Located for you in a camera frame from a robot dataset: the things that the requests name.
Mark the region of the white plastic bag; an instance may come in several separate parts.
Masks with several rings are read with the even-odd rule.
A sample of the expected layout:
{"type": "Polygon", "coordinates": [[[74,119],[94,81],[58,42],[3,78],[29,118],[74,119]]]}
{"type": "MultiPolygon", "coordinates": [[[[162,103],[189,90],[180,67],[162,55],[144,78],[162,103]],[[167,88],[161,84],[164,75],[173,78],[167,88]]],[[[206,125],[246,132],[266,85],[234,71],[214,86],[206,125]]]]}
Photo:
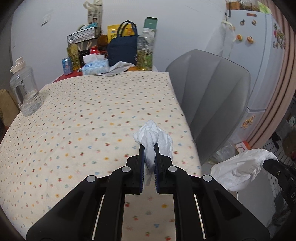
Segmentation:
{"type": "Polygon", "coordinates": [[[222,20],[209,40],[205,51],[229,59],[235,40],[234,26],[229,21],[222,20]]]}
{"type": "Polygon", "coordinates": [[[265,161],[278,158],[265,149],[253,149],[215,164],[210,175],[226,190],[236,192],[243,190],[260,173],[265,161]]]}

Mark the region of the white tissue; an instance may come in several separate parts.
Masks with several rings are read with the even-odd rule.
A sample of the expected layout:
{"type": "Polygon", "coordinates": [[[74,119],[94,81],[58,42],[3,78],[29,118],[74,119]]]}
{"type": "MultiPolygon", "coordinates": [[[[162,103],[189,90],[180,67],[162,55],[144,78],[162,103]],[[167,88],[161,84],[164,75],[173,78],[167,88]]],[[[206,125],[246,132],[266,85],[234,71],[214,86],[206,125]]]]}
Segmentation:
{"type": "Polygon", "coordinates": [[[171,160],[173,159],[173,139],[168,133],[158,127],[153,120],[146,122],[134,133],[133,139],[144,147],[144,160],[149,172],[155,169],[155,145],[158,145],[161,155],[168,156],[171,160]]]}

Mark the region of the orange white cardboard box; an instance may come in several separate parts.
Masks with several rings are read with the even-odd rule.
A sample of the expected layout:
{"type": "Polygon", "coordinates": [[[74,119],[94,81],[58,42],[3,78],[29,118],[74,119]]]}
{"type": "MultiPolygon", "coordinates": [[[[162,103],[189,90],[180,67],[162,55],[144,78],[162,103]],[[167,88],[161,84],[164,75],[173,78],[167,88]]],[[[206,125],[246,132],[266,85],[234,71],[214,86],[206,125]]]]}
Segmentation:
{"type": "Polygon", "coordinates": [[[240,154],[240,153],[250,150],[251,148],[250,148],[250,145],[248,144],[247,141],[243,141],[238,144],[235,144],[235,149],[240,154]]]}

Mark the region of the clear plastic bag on floor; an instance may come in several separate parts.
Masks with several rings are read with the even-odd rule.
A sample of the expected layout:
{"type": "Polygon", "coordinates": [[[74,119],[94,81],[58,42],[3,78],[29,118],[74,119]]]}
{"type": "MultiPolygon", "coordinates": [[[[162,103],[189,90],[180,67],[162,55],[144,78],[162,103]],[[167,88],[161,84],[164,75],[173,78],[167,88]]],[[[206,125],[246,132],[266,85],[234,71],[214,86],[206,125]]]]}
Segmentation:
{"type": "Polygon", "coordinates": [[[236,149],[233,142],[227,141],[225,145],[213,154],[208,160],[211,164],[224,162],[236,155],[236,149]]]}

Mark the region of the dotted cream tablecloth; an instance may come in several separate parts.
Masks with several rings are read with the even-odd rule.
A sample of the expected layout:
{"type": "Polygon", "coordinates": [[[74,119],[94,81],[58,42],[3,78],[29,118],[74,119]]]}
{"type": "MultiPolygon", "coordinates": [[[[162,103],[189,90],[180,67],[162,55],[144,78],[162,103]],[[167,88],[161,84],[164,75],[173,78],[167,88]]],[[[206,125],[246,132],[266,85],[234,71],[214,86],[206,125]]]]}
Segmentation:
{"type": "Polygon", "coordinates": [[[133,135],[147,121],[171,136],[173,164],[201,176],[168,73],[79,76],[41,96],[42,107],[19,114],[1,142],[1,207],[22,237],[85,177],[107,176],[137,155],[133,135]]]}

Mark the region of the grey shell chair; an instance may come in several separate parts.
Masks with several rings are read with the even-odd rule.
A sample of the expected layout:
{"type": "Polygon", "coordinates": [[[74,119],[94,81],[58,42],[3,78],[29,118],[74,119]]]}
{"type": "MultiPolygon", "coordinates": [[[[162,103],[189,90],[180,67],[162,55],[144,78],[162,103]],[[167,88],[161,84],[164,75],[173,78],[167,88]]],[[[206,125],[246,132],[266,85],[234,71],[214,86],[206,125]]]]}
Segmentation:
{"type": "Polygon", "coordinates": [[[250,73],[218,55],[191,50],[167,68],[201,164],[228,141],[246,111],[250,73]]]}

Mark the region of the white plastic bag on fridge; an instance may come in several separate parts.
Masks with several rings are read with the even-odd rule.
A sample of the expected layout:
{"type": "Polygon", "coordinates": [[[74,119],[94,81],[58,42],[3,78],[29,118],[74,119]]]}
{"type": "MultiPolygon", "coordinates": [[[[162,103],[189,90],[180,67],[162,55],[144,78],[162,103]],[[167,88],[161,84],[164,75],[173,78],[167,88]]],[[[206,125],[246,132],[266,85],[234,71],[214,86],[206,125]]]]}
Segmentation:
{"type": "Polygon", "coordinates": [[[229,59],[235,40],[234,26],[229,21],[222,20],[209,40],[205,51],[229,59]]]}

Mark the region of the grey folded cloth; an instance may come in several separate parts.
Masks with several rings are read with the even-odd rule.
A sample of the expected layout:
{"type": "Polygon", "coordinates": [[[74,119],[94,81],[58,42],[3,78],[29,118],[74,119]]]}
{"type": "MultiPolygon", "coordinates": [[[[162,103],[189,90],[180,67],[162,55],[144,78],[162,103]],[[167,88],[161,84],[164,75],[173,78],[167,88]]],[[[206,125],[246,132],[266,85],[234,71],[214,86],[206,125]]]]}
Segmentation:
{"type": "Polygon", "coordinates": [[[135,67],[135,65],[132,63],[119,61],[115,65],[109,67],[109,71],[107,73],[96,74],[96,76],[107,76],[107,77],[115,76],[127,71],[131,67],[135,67]]]}

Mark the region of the large clear water jug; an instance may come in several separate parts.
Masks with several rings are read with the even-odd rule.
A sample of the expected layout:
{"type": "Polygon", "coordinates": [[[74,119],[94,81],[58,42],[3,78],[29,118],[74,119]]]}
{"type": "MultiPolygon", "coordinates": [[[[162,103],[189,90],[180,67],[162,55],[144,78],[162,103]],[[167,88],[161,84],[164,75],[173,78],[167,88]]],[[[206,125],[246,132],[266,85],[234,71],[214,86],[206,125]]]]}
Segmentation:
{"type": "Polygon", "coordinates": [[[30,116],[42,106],[42,99],[37,89],[33,69],[27,66],[23,57],[11,67],[11,89],[24,116],[30,116]]]}

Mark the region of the oil bottle yellow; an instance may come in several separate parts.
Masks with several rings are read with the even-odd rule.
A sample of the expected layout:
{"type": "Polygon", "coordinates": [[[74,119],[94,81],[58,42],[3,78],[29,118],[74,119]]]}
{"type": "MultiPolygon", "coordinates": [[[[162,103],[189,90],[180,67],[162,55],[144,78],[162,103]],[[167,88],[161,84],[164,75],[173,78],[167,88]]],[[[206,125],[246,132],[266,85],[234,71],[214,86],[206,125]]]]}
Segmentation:
{"type": "Polygon", "coordinates": [[[67,53],[69,58],[71,59],[73,70],[78,70],[79,68],[81,68],[80,61],[79,61],[78,45],[74,43],[73,39],[69,40],[67,53]]]}

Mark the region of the navy blue tote bag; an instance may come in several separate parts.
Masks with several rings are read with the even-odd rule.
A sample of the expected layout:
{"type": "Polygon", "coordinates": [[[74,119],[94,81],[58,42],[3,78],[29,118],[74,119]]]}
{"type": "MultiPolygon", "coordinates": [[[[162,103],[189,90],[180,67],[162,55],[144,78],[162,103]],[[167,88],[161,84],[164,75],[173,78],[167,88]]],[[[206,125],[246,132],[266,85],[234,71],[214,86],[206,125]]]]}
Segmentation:
{"type": "Polygon", "coordinates": [[[137,27],[134,22],[127,20],[120,24],[117,32],[117,37],[112,39],[107,46],[107,59],[109,66],[113,66],[119,61],[137,64],[136,55],[137,55],[137,27]],[[119,30],[124,23],[131,24],[134,31],[132,36],[122,36],[119,35],[119,30]]]}

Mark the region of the wicker basket on fridge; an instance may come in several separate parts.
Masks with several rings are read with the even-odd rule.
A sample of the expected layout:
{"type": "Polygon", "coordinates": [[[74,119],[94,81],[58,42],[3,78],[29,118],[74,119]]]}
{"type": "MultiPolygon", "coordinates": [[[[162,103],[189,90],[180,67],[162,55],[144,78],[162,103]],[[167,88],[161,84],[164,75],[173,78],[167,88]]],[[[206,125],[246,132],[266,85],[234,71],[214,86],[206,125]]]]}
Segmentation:
{"type": "Polygon", "coordinates": [[[226,1],[226,7],[230,10],[259,11],[258,1],[256,0],[226,1]]]}

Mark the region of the clear bottle with pickles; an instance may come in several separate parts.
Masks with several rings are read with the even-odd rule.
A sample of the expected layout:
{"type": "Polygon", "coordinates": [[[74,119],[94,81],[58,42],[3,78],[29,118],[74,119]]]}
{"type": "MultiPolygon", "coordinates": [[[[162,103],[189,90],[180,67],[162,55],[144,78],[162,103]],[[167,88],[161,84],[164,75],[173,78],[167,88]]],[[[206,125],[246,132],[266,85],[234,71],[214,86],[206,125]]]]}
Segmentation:
{"type": "Polygon", "coordinates": [[[152,71],[154,37],[149,28],[144,28],[141,35],[137,37],[137,69],[152,71]]]}

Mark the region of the yellow snack bag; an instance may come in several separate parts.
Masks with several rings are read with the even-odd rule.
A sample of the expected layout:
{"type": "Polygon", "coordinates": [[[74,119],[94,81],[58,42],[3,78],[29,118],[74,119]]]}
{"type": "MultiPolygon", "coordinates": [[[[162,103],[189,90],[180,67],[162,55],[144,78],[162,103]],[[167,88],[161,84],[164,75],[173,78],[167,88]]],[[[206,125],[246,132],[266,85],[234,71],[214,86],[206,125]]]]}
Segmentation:
{"type": "MultiPolygon", "coordinates": [[[[117,25],[108,25],[107,26],[107,37],[108,37],[108,42],[110,43],[112,39],[117,37],[117,32],[119,28],[119,24],[117,25]]],[[[122,36],[132,36],[134,35],[134,31],[132,29],[131,24],[124,23],[121,29],[119,30],[119,35],[122,36]]]]}

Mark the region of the green tall box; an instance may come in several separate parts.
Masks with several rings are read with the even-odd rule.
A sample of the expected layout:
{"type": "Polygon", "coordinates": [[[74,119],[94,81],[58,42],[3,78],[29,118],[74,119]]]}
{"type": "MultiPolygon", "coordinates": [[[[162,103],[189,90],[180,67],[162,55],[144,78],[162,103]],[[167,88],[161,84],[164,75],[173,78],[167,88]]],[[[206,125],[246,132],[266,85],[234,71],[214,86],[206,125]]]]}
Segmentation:
{"type": "Polygon", "coordinates": [[[144,21],[144,29],[149,30],[149,34],[153,37],[156,35],[158,19],[148,16],[144,21]]]}

